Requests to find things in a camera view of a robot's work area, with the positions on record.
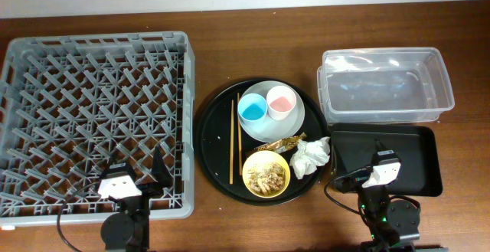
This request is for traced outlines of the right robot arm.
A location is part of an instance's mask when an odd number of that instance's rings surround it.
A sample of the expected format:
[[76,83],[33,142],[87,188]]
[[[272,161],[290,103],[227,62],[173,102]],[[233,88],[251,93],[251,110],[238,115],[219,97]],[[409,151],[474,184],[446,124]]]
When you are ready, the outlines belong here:
[[356,210],[337,202],[336,205],[358,214],[371,232],[371,241],[360,244],[360,251],[415,251],[420,239],[420,203],[404,195],[389,195],[387,186],[397,179],[401,168],[399,156],[380,140],[374,141],[371,163],[328,184],[341,182],[358,194]]

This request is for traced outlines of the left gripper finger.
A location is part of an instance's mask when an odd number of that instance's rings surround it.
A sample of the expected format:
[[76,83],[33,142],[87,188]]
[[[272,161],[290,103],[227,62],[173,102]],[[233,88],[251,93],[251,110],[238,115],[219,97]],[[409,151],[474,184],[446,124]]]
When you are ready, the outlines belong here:
[[173,186],[173,178],[165,165],[165,162],[163,161],[163,157],[158,146],[156,146],[154,149],[151,174],[155,181],[163,188],[170,188]]
[[118,152],[113,152],[110,155],[109,160],[108,160],[107,164],[105,165],[105,170],[108,170],[111,165],[113,165],[114,163],[116,163],[117,154],[118,154]]

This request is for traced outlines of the pink plastic cup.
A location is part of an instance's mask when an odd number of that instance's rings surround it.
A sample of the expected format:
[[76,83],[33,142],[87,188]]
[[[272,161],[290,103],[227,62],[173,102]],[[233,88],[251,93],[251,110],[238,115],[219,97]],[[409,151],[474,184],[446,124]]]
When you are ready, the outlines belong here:
[[296,95],[290,87],[275,86],[266,95],[268,114],[274,120],[285,119],[296,106]]

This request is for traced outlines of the gold snack wrapper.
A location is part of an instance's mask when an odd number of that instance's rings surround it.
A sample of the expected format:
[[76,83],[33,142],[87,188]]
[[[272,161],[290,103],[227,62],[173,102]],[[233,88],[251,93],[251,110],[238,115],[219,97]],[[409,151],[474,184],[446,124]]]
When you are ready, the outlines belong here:
[[307,135],[305,133],[301,133],[298,136],[290,136],[284,139],[276,140],[274,142],[263,144],[254,148],[253,151],[271,151],[280,154],[295,148],[305,137],[307,137]]

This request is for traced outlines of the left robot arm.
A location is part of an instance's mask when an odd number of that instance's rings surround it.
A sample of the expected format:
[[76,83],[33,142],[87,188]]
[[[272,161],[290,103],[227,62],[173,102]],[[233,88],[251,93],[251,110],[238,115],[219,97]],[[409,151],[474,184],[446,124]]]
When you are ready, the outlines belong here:
[[119,206],[101,227],[106,251],[147,251],[149,249],[149,202],[164,195],[173,186],[159,149],[154,151],[150,175],[154,181],[136,184],[136,172],[128,162],[116,162],[112,156],[100,176],[98,194]]

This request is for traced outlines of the yellow bowl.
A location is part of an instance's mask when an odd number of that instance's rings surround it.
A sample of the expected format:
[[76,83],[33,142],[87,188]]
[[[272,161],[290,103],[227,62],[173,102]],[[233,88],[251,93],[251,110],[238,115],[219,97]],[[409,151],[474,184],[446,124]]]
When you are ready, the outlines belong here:
[[[286,184],[285,187],[282,191],[275,195],[271,196],[264,196],[264,195],[258,195],[252,191],[252,189],[247,185],[247,179],[249,178],[249,175],[247,172],[254,167],[255,165],[265,165],[265,164],[272,164],[273,162],[281,165],[286,172]],[[291,172],[289,168],[288,162],[278,153],[271,152],[271,151],[259,151],[253,153],[250,157],[247,158],[245,163],[243,164],[243,169],[242,169],[242,179],[243,183],[247,187],[247,189],[254,194],[257,197],[260,198],[275,198],[281,195],[289,186],[290,180],[291,180]]]

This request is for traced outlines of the white tissue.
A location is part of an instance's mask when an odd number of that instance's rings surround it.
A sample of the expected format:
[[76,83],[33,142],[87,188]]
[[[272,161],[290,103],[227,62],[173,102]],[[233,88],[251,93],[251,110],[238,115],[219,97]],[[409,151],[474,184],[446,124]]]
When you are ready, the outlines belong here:
[[323,137],[314,142],[299,141],[297,152],[290,160],[297,179],[303,179],[305,175],[311,175],[318,167],[326,165],[330,160],[330,138]]

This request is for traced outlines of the blue plastic cup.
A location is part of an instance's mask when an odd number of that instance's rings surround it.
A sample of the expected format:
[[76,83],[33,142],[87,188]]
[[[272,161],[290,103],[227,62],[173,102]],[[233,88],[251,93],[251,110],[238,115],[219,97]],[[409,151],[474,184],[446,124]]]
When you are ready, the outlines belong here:
[[267,102],[258,93],[244,94],[238,103],[239,117],[246,126],[261,124],[265,120],[267,111]]

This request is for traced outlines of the food scraps pile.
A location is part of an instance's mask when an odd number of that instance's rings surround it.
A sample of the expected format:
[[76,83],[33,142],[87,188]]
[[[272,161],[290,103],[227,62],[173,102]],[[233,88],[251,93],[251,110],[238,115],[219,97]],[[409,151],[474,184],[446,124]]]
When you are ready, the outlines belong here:
[[255,165],[247,174],[247,185],[258,195],[275,195],[282,191],[286,184],[285,169],[275,162]]

